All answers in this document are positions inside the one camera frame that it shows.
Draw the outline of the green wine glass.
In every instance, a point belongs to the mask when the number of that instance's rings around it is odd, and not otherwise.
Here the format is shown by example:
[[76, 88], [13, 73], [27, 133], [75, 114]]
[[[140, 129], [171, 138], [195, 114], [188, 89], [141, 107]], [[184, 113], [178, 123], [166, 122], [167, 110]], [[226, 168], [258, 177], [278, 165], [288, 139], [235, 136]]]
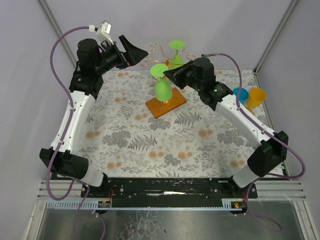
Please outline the green wine glass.
[[155, 64], [150, 69], [151, 76], [156, 80], [154, 86], [155, 98], [164, 103], [168, 103], [173, 97], [173, 91], [170, 83], [164, 74], [169, 68], [162, 63]]
[[169, 61], [168, 68], [170, 70], [181, 67], [184, 65], [184, 60], [181, 54], [185, 50], [185, 42], [182, 40], [173, 40], [169, 43], [169, 47], [175, 50], [175, 55]]

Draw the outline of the blue wine glass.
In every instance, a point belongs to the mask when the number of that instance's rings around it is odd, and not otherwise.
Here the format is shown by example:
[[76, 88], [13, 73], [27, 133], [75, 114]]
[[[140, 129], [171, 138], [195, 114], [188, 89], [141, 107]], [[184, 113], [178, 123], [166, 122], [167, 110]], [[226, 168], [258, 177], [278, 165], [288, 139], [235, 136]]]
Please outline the blue wine glass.
[[247, 100], [249, 99], [249, 92], [245, 88], [242, 88], [241, 91], [239, 90], [240, 90], [239, 87], [234, 88], [233, 94], [237, 96], [239, 93], [239, 102], [242, 105], [245, 105], [247, 103]]

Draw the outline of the orange wine glass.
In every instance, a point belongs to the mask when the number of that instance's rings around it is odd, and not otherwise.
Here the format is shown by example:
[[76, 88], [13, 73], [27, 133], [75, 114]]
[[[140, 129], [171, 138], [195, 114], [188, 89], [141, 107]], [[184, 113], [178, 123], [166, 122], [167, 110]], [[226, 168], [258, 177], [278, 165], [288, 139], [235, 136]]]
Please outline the orange wine glass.
[[246, 101], [247, 109], [253, 114], [253, 109], [259, 107], [267, 98], [267, 93], [261, 88], [252, 88]]

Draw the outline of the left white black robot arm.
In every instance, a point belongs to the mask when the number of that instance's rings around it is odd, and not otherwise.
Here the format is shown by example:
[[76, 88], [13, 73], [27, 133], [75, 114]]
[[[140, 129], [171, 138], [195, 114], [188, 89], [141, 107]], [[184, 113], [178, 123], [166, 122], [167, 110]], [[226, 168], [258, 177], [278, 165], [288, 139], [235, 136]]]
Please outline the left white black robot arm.
[[77, 67], [69, 86], [71, 99], [58, 133], [48, 149], [41, 149], [39, 157], [51, 173], [78, 179], [99, 188], [105, 174], [89, 165], [87, 158], [78, 155], [80, 133], [89, 112], [104, 83], [103, 74], [112, 68], [135, 66], [148, 56], [148, 52], [131, 44], [124, 35], [119, 36], [125, 51], [115, 43], [100, 49], [92, 38], [77, 44]]

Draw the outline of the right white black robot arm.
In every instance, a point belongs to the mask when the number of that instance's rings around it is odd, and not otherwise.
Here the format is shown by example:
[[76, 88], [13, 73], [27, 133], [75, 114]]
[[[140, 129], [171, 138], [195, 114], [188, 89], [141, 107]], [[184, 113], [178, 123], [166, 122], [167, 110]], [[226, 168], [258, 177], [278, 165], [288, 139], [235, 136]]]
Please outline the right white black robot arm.
[[188, 86], [197, 91], [200, 100], [228, 119], [254, 149], [246, 165], [231, 178], [239, 188], [264, 177], [286, 159], [288, 135], [262, 124], [241, 103], [237, 103], [233, 91], [216, 80], [214, 65], [208, 58], [190, 60], [183, 66], [164, 71], [164, 75], [180, 89]]

